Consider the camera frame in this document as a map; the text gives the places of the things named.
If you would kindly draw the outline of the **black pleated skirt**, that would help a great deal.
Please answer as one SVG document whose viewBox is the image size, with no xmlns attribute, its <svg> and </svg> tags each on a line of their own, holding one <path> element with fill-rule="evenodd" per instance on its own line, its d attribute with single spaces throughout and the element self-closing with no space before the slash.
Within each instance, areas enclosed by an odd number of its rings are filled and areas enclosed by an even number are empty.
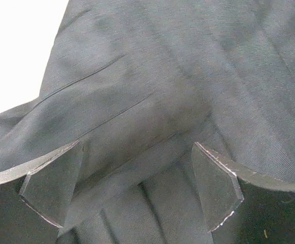
<svg viewBox="0 0 295 244">
<path fill-rule="evenodd" d="M 295 1 L 69 1 L 39 96 L 0 114 L 0 172 L 74 141 L 55 243 L 214 243 L 195 143 L 295 184 Z"/>
</svg>

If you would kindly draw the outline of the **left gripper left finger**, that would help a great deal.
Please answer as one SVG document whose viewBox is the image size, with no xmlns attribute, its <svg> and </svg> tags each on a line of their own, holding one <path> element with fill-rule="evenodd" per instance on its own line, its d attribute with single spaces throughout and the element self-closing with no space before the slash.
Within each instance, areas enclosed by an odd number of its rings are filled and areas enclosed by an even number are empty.
<svg viewBox="0 0 295 244">
<path fill-rule="evenodd" d="M 55 243 L 82 163 L 82 144 L 66 144 L 0 172 L 0 243 Z"/>
</svg>

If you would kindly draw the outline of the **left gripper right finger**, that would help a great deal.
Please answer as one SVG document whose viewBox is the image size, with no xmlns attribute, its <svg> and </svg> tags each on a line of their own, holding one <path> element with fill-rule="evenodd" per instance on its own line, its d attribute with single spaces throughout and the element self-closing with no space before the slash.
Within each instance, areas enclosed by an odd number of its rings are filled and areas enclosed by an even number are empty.
<svg viewBox="0 0 295 244">
<path fill-rule="evenodd" d="M 200 143 L 191 158 L 214 243 L 295 243 L 295 184 L 255 172 Z"/>
</svg>

